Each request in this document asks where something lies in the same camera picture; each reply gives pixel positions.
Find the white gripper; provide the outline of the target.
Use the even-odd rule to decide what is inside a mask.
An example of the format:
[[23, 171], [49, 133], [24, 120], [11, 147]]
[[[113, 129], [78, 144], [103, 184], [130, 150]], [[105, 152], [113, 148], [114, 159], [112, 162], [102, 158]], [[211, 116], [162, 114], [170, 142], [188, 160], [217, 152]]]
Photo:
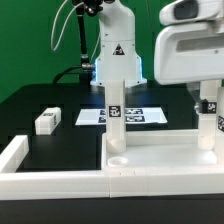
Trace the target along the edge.
[[187, 83], [195, 112], [206, 114], [199, 81], [224, 79], [224, 33], [208, 22], [164, 28], [156, 40], [154, 77], [161, 85]]

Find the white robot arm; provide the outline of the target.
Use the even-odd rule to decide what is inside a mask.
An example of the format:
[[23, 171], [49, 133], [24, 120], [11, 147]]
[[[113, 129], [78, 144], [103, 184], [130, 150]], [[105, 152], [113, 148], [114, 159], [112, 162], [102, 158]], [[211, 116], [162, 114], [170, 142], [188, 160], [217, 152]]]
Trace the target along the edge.
[[[224, 0], [175, 0], [161, 9], [159, 20], [164, 29], [155, 43], [155, 80], [161, 85], [185, 83], [196, 101], [195, 110], [213, 113], [211, 101], [199, 96], [199, 83], [224, 79]], [[101, 52], [92, 83], [144, 83], [133, 12], [120, 0], [105, 1], [99, 24]]]

